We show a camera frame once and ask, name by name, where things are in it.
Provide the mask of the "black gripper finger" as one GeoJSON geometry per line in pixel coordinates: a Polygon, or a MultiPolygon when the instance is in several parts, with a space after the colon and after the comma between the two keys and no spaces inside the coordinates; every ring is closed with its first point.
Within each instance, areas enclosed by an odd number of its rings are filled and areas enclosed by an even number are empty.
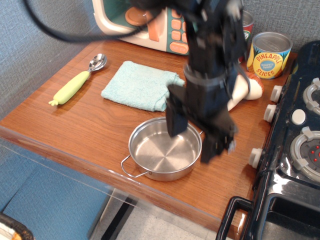
{"type": "Polygon", "coordinates": [[[183,112],[181,105],[177,105],[171,100],[166,103],[166,123],[170,137],[175,137],[187,129],[188,119],[183,112]]]}
{"type": "Polygon", "coordinates": [[[221,155],[224,150],[229,153],[234,151],[235,147],[236,142],[233,137],[206,133],[202,143],[200,161],[208,164],[212,158],[221,155]]]}

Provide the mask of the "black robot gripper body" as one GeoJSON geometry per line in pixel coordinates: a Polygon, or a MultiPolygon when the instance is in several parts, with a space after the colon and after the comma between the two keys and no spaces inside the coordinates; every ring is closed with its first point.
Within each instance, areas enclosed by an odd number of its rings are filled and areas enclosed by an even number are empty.
{"type": "Polygon", "coordinates": [[[182,106],[187,120],[206,134],[234,137],[238,129],[229,115],[227,103],[232,98],[237,71],[234,65],[221,70],[210,76],[186,64],[183,68],[186,86],[170,84],[167,101],[182,106]]]}

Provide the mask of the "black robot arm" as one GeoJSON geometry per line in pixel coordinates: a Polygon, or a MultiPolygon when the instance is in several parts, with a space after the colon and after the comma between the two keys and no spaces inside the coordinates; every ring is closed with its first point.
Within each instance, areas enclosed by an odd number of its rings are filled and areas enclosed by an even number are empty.
{"type": "Polygon", "coordinates": [[[183,68],[186,86],[170,84],[166,101],[168,133],[182,133],[187,123],[200,128],[205,138],[201,161],[208,163],[234,147],[237,126],[229,115],[238,60],[247,49],[241,0],[134,0],[132,5],[156,17],[170,8],[185,22],[188,61],[183,68]]]}

